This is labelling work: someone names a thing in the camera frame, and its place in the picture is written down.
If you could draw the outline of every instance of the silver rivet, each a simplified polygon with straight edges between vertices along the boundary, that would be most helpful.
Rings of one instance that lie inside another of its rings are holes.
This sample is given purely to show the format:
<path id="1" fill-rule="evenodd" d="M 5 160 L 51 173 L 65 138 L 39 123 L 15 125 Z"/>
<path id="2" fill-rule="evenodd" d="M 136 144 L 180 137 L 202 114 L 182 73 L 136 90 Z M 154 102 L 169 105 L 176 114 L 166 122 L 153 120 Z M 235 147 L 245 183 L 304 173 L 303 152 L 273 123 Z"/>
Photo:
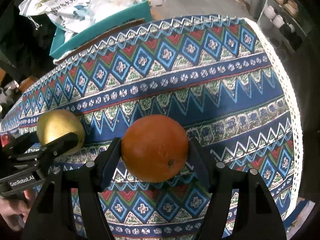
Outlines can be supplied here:
<path id="1" fill-rule="evenodd" d="M 219 169 L 222 169 L 224 168 L 224 163 L 217 163 L 216 166 L 219 168 Z"/>
<path id="2" fill-rule="evenodd" d="M 52 172 L 53 172 L 54 174 L 57 174 L 57 173 L 59 173 L 60 171 L 61 171 L 60 167 L 55 167 Z"/>
<path id="3" fill-rule="evenodd" d="M 91 168 L 94 166 L 94 161 L 89 161 L 85 164 L 85 166 L 87 166 L 88 168 Z"/>
<path id="4" fill-rule="evenodd" d="M 258 171 L 256 169 L 250 169 L 250 173 L 252 175 L 257 175 L 258 174 Z"/>

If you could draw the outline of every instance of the yellow fruit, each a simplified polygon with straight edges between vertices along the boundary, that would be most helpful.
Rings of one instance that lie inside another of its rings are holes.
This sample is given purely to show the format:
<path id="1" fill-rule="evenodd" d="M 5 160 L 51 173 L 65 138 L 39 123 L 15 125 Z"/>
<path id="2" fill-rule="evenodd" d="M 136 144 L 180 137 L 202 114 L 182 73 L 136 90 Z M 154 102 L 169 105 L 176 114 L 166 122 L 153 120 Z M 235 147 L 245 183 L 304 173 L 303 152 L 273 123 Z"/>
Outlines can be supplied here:
<path id="1" fill-rule="evenodd" d="M 39 143 L 45 145 L 55 139 L 73 132 L 78 135 L 76 147 L 67 151 L 70 155 L 79 151 L 84 143 L 85 132 L 78 118 L 67 110 L 57 109 L 45 112 L 38 120 L 37 136 Z"/>

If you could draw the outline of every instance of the box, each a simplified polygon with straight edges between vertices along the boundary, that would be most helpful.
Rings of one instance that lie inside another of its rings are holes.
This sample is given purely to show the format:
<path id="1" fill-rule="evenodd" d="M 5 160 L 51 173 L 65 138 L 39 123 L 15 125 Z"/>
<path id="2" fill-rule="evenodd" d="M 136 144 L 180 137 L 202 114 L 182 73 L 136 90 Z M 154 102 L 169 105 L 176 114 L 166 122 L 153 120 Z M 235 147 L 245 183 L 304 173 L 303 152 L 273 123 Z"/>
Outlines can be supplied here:
<path id="1" fill-rule="evenodd" d="M 122 10 L 105 18 L 100 22 L 95 23 L 84 31 L 73 36 L 66 43 L 64 43 L 65 31 L 57 28 L 52 41 L 50 56 L 55 59 L 59 59 L 67 51 L 71 51 L 80 47 L 81 45 L 87 43 L 88 41 L 104 33 L 105 31 L 112 29 L 118 25 L 122 25 L 141 18 L 144 18 L 145 22 L 152 21 L 150 7 L 147 0 L 143 0 L 143 2 L 141 3 L 133 5 L 125 10 Z"/>

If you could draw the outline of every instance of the blue patterned fabric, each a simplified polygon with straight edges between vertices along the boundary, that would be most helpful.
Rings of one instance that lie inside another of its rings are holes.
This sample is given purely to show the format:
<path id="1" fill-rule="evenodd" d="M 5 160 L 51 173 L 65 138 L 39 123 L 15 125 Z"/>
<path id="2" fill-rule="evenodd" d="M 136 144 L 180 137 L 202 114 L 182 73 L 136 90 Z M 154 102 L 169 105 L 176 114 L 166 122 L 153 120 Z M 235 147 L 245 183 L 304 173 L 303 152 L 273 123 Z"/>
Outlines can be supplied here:
<path id="1" fill-rule="evenodd" d="M 294 174 L 290 111 L 245 20 L 181 17 L 101 40 L 24 93 L 1 131 L 34 131 L 38 117 L 56 108 L 79 117 L 86 140 L 79 153 L 61 156 L 55 166 L 78 168 L 138 118 L 164 114 L 230 168 L 257 169 L 286 215 Z M 76 227 L 85 236 L 77 190 L 72 192 Z M 234 190 L 224 236 L 232 233 L 237 199 Z M 117 239 L 192 239 L 209 200 L 188 163 L 172 179 L 154 184 L 139 181 L 120 161 L 100 194 Z"/>

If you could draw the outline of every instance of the orange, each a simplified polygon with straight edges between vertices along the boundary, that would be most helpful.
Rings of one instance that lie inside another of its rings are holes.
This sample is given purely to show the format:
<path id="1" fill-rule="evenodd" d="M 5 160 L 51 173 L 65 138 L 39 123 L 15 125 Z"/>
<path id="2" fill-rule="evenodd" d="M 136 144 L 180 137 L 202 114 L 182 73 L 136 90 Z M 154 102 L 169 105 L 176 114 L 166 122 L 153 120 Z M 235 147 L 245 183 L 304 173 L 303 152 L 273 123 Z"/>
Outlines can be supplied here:
<path id="1" fill-rule="evenodd" d="M 135 121 L 121 141 L 121 156 L 128 171 L 146 182 L 172 178 L 188 158 L 186 131 L 175 120 L 160 114 Z"/>

